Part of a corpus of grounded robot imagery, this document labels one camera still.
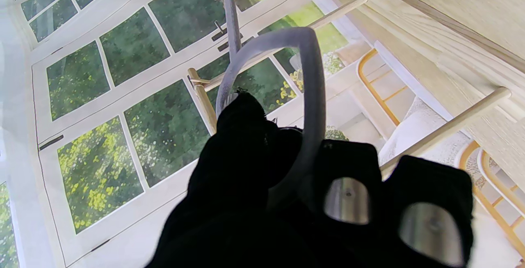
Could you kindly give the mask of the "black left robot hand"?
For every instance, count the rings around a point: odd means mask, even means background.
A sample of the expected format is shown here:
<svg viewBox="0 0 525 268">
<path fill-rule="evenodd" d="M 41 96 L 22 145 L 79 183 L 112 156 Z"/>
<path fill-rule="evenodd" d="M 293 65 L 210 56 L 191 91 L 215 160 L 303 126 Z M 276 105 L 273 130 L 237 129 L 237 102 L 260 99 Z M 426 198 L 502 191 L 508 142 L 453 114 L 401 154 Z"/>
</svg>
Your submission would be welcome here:
<svg viewBox="0 0 525 268">
<path fill-rule="evenodd" d="M 454 219 L 457 251 L 470 260 L 472 182 L 462 170 L 403 156 L 382 181 L 369 143 L 324 140 L 314 165 L 316 210 L 297 200 L 267 210 L 268 189 L 285 176 L 301 146 L 299 130 L 265 117 L 248 92 L 221 113 L 187 194 L 169 214 L 147 268 L 443 268 L 399 236 L 401 220 L 418 203 Z M 349 224 L 322 211 L 331 178 L 352 177 L 369 191 L 370 222 Z"/>
</svg>

